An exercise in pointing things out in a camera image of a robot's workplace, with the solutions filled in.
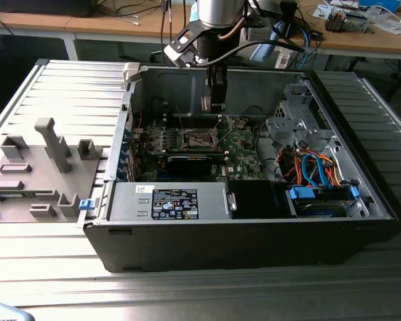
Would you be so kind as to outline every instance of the metal bracket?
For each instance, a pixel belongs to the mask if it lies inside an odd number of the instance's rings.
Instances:
[[[227,205],[229,206],[230,211],[236,211],[238,209],[236,205],[236,197],[234,193],[227,194]]]

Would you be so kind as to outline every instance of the wooden table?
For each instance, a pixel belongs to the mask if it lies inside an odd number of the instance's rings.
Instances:
[[[303,0],[301,12],[312,29],[323,33],[321,54],[340,56],[360,56],[373,58],[401,59],[401,34],[384,31],[375,25],[369,26],[365,33],[332,33],[325,30],[325,20],[313,17],[313,12],[321,0]]]
[[[131,4],[133,0],[116,0],[119,7]],[[301,11],[312,29],[323,32],[323,41],[318,50],[320,54],[401,59],[401,34],[393,35],[378,27],[371,26],[367,33],[342,32],[330,33],[325,30],[325,20],[312,17],[315,7],[321,0],[301,1]],[[158,5],[158,1],[147,0],[141,6],[128,8],[122,13],[139,11]],[[113,14],[111,3],[102,7],[103,11]],[[183,25],[182,5],[173,5],[172,34],[176,35]],[[187,19],[190,17],[190,6],[186,6]],[[0,20],[15,35],[35,37],[57,37],[64,41],[69,59],[78,60],[74,41],[77,39],[122,41],[122,42],[160,42],[160,9],[153,9],[139,14],[140,25],[132,25],[117,17],[108,17],[95,13],[91,18],[76,18],[57,15],[38,15],[26,13],[2,13]],[[164,42],[169,40],[168,17],[164,26]],[[0,24],[0,34],[9,34]]]

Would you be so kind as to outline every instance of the workbench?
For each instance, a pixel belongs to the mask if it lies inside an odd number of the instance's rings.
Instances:
[[[34,66],[0,115],[0,143],[19,134],[44,144],[33,128],[39,117],[53,117],[68,144],[89,137],[103,147],[92,186],[97,197],[123,67],[53,60]],[[113,274],[76,223],[0,223],[0,302],[37,321],[401,320],[401,233],[336,266]]]
[[[116,5],[133,3],[130,0],[116,0]],[[378,27],[371,26],[367,33],[330,33],[325,30],[323,19],[312,17],[314,8],[321,0],[303,0],[301,11],[313,29],[324,33],[323,41],[318,49],[319,54],[401,59],[401,34],[394,35]],[[135,6],[131,12],[157,5],[148,1]],[[187,17],[190,17],[190,6],[186,6]],[[15,34],[32,37],[53,37],[62,39],[70,60],[78,60],[75,41],[99,40],[135,43],[160,43],[160,9],[153,9],[139,14],[140,25],[133,25],[117,17],[95,13],[91,18],[77,18],[59,15],[37,15],[26,13],[2,13],[0,20]],[[182,28],[182,5],[172,8],[172,34],[176,35]],[[0,34],[9,32],[0,24]],[[164,43],[169,40],[169,25],[164,26]],[[298,44],[302,39],[295,39]]]

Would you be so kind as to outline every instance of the robot end effector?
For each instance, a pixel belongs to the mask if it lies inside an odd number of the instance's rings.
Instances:
[[[227,91],[227,65],[221,58],[238,46],[243,27],[263,27],[264,23],[244,15],[245,0],[198,0],[197,8],[199,20],[185,26],[164,52],[180,68],[207,67],[209,96],[202,97],[202,107],[218,114],[225,109]]]

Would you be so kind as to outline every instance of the white sticker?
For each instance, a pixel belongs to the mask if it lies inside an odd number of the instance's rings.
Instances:
[[[153,193],[154,185],[137,185],[135,193]]]

